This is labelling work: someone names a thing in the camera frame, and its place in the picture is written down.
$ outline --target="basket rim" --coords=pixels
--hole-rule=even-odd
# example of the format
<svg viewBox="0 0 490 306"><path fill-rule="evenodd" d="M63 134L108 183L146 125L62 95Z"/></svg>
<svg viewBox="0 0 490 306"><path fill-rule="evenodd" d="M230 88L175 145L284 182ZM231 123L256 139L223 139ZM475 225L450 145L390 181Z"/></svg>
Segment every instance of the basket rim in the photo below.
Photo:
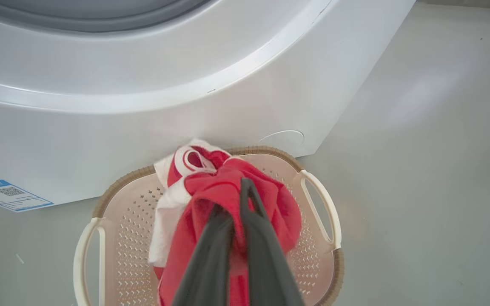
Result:
<svg viewBox="0 0 490 306"><path fill-rule="evenodd" d="M250 155L250 154L268 154L279 157L292 165L292 167L296 170L296 172L301 172L304 170L304 167L290 154L285 151L281 151L274 147L235 147L228 150L228 153L231 155ZM156 171L154 169L154 165L149 165L148 167L144 167L135 171L132 171L125 176L119 178L114 182L101 196L97 206L94 209L92 214L93 218L103 218L103 214L105 213L105 209L109 205L109 202L113 199L115 194L119 192L124 186L133 182L134 180L143 178L144 176L149 176L151 174L155 174ZM342 249L336 249L332 251L332 255L334 257L334 273L332 277L332 281L330 286L328 287L327 292L321 298L321 300L315 304L316 306L331 306L336 298L338 297L340 290L343 285L343 277L345 273L344 266L344 255Z"/></svg>

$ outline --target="washing machine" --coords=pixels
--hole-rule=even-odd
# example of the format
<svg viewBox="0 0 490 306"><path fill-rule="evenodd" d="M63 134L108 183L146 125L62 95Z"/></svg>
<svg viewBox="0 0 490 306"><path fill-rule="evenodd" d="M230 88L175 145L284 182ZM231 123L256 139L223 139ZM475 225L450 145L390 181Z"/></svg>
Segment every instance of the washing machine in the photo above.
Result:
<svg viewBox="0 0 490 306"><path fill-rule="evenodd" d="M314 153L413 3L0 0L0 206L100 196L192 138Z"/></svg>

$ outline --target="laundry basket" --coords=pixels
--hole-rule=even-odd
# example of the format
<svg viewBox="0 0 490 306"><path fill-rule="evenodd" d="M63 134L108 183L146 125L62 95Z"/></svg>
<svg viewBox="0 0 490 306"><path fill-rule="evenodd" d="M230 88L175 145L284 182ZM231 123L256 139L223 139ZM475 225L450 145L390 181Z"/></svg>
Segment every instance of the laundry basket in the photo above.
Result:
<svg viewBox="0 0 490 306"><path fill-rule="evenodd" d="M334 303L344 276L341 250L342 232L338 213L324 186L290 155L271 147L229 150L255 165L272 178L286 184L296 198L302 215L298 244L288 252L287 261L306 305ZM330 217L329 239L305 181L315 187ZM150 306L157 304L158 280L147 263L152 237L154 209L164 193L150 165L117 180L101 196L92 221L86 226L74 256L73 282L78 306L91 306L85 285L85 259L95 230L100 233L100 305Z"/></svg>

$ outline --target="basket handle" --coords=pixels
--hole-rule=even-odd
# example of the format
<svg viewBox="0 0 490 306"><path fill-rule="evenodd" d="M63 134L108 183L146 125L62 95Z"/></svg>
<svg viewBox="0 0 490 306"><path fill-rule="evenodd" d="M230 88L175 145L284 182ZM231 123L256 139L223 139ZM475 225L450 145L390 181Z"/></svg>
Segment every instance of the basket handle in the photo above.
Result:
<svg viewBox="0 0 490 306"><path fill-rule="evenodd" d="M322 236L325 238L326 242L330 244L332 250L342 248L342 227L340 225L338 211L336 211L336 206L334 205L334 202L332 201L330 194L328 194L328 191L323 186L321 181L319 181L318 178L315 178L313 174L307 172L306 170L302 170L298 174L300 175L301 178L300 181L302 184L302 189L305 192L305 197L307 198L309 205L311 206L311 209L315 214L315 219L317 219L317 223L321 228ZM322 225L321 219L319 218L319 214L317 213L317 209L315 209L313 200L311 200L309 191L305 186L305 180L308 180L313 185L315 190L317 190L317 193L319 193L319 195L321 196L322 202L325 204L325 208L328 211L328 217L330 218L330 223L332 225L332 239L328 237L328 234L325 231L325 227Z"/></svg>
<svg viewBox="0 0 490 306"><path fill-rule="evenodd" d="M86 225L80 238L78 240L77 248L75 249L75 255L73 260L73 288L75 298L78 306L91 306L90 296L88 295L88 289L86 287L86 256L88 252L88 246L95 230L103 229L101 227L100 218L92 218L90 223ZM103 236L100 237L100 247L103 248L105 240ZM100 252L100 275L105 275L105 257ZM103 288L104 277L100 277L100 288ZM103 294L100 294L100 305L105 304L103 301Z"/></svg>

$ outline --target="gray floor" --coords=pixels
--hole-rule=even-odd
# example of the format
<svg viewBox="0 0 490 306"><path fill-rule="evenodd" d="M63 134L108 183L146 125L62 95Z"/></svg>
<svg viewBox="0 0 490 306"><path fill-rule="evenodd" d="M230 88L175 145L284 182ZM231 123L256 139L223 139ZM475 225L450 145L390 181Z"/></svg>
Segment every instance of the gray floor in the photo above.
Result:
<svg viewBox="0 0 490 306"><path fill-rule="evenodd" d="M490 305L490 10L415 6L301 162L342 221L337 305ZM72 258L95 202L0 208L0 306L76 305Z"/></svg>

